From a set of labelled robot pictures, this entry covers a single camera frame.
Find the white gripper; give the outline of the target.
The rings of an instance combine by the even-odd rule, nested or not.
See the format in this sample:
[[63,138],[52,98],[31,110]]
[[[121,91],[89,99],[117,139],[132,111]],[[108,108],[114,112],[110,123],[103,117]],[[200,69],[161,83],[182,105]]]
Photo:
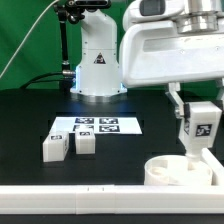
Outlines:
[[184,117],[180,83],[224,77],[224,13],[214,32],[180,34],[172,20],[135,23],[126,14],[119,64],[128,87],[167,84],[177,119]]

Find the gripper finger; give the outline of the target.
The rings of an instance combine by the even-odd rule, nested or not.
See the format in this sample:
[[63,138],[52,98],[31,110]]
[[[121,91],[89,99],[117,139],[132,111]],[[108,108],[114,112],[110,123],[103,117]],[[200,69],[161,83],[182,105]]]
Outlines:
[[218,88],[218,94],[216,97],[216,105],[224,110],[224,78],[220,78],[216,81],[216,87]]

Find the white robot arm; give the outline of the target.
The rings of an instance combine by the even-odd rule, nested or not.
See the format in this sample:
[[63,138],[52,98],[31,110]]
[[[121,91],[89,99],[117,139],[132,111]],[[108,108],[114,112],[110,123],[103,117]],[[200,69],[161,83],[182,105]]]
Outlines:
[[119,44],[115,22],[102,12],[108,3],[75,0],[83,20],[73,92],[105,98],[128,88],[166,85],[182,117],[181,83],[224,77],[221,0],[134,0],[123,15]]

